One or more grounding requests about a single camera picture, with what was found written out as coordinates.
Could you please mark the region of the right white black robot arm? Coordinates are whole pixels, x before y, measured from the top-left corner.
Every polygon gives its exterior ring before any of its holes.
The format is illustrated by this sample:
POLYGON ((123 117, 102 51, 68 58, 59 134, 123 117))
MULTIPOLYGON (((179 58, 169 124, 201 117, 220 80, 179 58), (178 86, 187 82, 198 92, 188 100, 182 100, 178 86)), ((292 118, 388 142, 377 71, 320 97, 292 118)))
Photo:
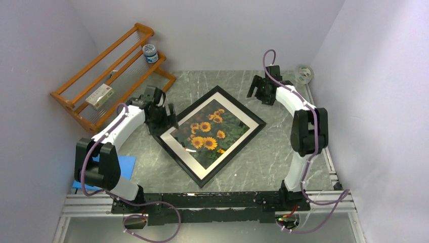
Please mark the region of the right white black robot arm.
POLYGON ((283 80, 278 65, 267 66, 264 72, 265 77, 254 76, 247 97, 255 96, 270 106, 279 102, 293 116, 290 134, 293 158, 278 196, 279 206, 291 210, 298 199, 309 200, 305 188, 311 161, 329 141, 327 110, 312 105, 291 82, 283 80))

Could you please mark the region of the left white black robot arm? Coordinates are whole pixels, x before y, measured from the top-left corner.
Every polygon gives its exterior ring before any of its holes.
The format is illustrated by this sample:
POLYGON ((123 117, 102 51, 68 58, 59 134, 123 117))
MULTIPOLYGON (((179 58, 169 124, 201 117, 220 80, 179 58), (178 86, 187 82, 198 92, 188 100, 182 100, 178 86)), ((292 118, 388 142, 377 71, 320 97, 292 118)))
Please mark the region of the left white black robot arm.
POLYGON ((160 136, 171 127, 178 127, 175 108, 165 104, 163 90, 148 86, 139 97, 119 103, 116 118, 92 138, 81 138, 75 149, 74 179, 81 184, 84 195, 92 196, 85 186, 98 187, 98 192, 124 201, 133 213, 145 205, 144 189, 121 174, 117 151, 140 126, 145 125, 152 136, 160 136))

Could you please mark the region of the sunflower photo print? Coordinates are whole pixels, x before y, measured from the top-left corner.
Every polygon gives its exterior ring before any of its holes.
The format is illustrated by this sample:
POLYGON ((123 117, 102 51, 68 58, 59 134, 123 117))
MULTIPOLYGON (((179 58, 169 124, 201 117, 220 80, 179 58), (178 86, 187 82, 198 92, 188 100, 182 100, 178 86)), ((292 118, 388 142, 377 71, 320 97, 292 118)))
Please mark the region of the sunflower photo print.
POLYGON ((211 100, 170 135, 205 169, 250 127, 217 100, 211 100))

